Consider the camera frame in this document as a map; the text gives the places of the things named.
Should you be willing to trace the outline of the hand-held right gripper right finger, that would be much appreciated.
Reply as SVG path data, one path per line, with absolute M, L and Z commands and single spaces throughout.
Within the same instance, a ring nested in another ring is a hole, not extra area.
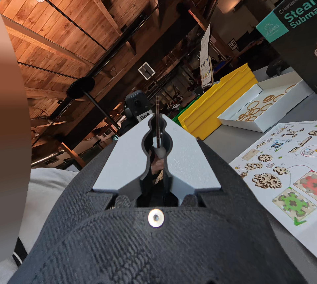
M 164 155 L 164 187 L 178 203 L 187 195 L 220 191 L 221 185 L 198 140 L 165 115 L 160 115 Z

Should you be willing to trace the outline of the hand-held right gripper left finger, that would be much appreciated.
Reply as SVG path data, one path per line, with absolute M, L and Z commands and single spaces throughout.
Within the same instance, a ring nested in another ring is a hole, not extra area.
M 148 115 L 117 140 L 92 187 L 94 192 L 125 195 L 133 201 L 142 195 L 147 179 L 152 183 L 152 120 L 155 115 Z

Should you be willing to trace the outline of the wooden lever part with holes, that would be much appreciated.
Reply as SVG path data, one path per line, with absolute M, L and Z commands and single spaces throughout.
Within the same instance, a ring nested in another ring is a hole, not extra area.
M 161 138 L 160 138 L 160 113 L 159 113 L 159 96 L 156 95 L 156 153 L 159 160 L 163 159 L 163 151 L 161 150 Z

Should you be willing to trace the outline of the grey desk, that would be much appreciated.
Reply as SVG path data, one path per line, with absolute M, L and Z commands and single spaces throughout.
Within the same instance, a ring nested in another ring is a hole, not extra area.
M 294 69 L 286 75 L 261 80 L 267 88 L 304 81 Z M 316 121 L 316 93 L 306 97 L 279 123 Z M 240 175 L 229 165 L 264 133 L 221 125 L 202 143 L 212 170 L 221 184 L 220 191 L 199 192 L 195 208 L 202 223 L 203 267 L 208 277 L 202 283 L 316 283 L 315 263 L 307 260 L 304 245 L 272 216 L 257 200 Z

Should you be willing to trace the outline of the green plastic bin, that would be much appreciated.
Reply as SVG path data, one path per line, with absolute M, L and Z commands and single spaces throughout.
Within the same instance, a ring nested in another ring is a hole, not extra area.
M 180 124 L 180 121 L 179 121 L 179 117 L 180 117 L 180 115 L 183 113 L 184 110 L 185 110 L 184 107 L 179 106 L 179 107 L 177 107 L 177 109 L 174 109 L 174 110 L 171 112 L 170 118 L 171 118 L 175 123 L 177 123 L 177 124 L 180 125 L 180 126 L 181 126 L 181 124 Z

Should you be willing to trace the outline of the round black ceiling lamp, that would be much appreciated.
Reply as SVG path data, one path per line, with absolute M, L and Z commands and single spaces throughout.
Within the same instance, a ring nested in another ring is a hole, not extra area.
M 67 97 L 76 100 L 82 98 L 85 93 L 91 92 L 95 87 L 95 80 L 90 76 L 85 76 L 75 80 L 67 89 Z

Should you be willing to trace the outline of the yellow plastic bin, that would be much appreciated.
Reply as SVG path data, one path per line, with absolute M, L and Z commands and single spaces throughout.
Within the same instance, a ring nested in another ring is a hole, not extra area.
M 222 77 L 179 116 L 182 128 L 195 138 L 206 139 L 222 125 L 218 116 L 257 83 L 248 64 L 240 66 Z

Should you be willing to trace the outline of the person in white shirt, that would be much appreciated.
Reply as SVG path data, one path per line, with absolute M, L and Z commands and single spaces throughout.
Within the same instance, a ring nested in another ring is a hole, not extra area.
M 25 209 L 19 231 L 26 253 L 33 248 L 54 204 L 77 175 L 56 168 L 31 169 Z

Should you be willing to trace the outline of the white cardboard tray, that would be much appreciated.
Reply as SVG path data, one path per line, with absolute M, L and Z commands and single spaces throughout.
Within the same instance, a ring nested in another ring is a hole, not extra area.
M 218 119 L 223 125 L 264 133 L 312 93 L 304 81 L 267 88 L 255 84 Z

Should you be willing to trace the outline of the large printed instruction sheet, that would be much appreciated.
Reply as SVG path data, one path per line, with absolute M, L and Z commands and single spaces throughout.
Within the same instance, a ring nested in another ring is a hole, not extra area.
M 211 83 L 211 71 L 209 65 L 209 41 L 210 41 L 210 24 L 201 40 L 199 68 L 201 76 L 201 86 L 205 87 Z

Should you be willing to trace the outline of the assembly instruction booklet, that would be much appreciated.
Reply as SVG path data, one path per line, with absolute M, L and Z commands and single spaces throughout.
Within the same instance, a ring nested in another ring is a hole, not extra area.
M 229 165 L 259 203 L 317 256 L 317 121 L 279 123 Z

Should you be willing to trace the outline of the square black power adapter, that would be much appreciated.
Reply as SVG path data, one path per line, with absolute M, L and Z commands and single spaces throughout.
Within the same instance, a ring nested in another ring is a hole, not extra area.
M 268 65 L 266 74 L 269 77 L 280 76 L 281 73 L 289 67 L 290 65 L 285 60 L 278 58 Z

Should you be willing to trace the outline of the black model kit box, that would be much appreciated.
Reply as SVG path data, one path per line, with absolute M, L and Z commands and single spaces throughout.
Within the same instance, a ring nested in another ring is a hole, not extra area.
M 317 0 L 283 0 L 256 28 L 316 93 Z

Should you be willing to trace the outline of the hanging white square frame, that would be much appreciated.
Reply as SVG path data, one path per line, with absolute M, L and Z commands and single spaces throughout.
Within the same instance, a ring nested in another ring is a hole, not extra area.
M 156 72 L 147 62 L 145 62 L 140 68 L 138 68 L 138 71 L 147 81 L 150 80 L 151 77 L 156 74 Z

